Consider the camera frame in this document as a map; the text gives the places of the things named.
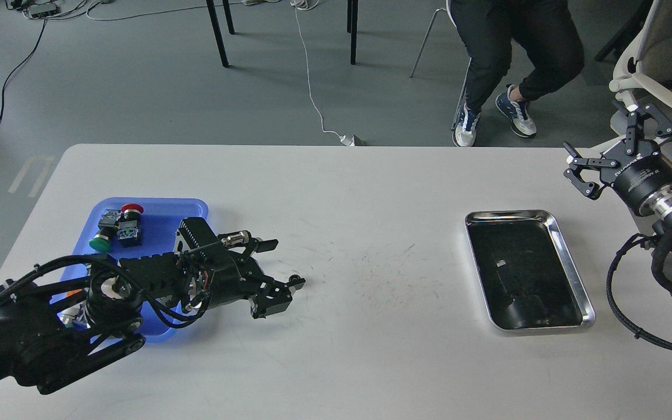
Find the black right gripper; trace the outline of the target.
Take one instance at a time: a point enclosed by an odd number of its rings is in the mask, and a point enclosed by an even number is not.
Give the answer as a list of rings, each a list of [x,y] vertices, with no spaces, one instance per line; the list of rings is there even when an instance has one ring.
[[[629,111],[616,101],[618,114],[626,117],[625,139],[602,153],[604,159],[582,157],[568,142],[568,169],[563,171],[586,198],[597,200],[603,187],[584,181],[582,171],[601,171],[608,184],[637,217],[672,218],[672,163],[660,149],[672,142],[672,122],[653,103]]]

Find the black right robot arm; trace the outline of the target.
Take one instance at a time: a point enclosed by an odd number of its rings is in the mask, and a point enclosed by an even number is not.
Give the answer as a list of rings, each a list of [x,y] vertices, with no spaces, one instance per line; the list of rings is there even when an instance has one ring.
[[[626,111],[627,129],[622,140],[601,152],[583,157],[568,142],[568,169],[563,175],[585,197],[596,200],[604,187],[612,188],[638,217],[656,215],[657,234],[651,272],[662,288],[672,294],[672,280],[664,263],[672,252],[672,162],[661,147],[672,142],[672,122],[654,104]]]

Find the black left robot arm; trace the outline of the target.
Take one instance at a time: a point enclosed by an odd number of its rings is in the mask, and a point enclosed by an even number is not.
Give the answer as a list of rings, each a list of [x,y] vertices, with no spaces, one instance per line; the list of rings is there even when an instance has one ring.
[[[306,283],[261,270],[254,253],[277,239],[218,236],[200,217],[184,218],[176,239],[175,250],[139,258],[61,256],[0,285],[0,380],[54,393],[141,349],[144,305],[170,329],[237,300],[261,319],[285,311]]]

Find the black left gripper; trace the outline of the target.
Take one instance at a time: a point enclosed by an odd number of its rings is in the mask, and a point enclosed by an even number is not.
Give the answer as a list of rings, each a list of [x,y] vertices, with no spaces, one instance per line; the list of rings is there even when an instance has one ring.
[[[248,300],[253,319],[264,319],[283,313],[293,300],[287,283],[267,283],[253,253],[275,250],[278,239],[262,240],[248,230],[219,235],[225,248],[206,248],[187,253],[189,313],[203,313],[208,309]],[[243,252],[231,250],[242,247]]]

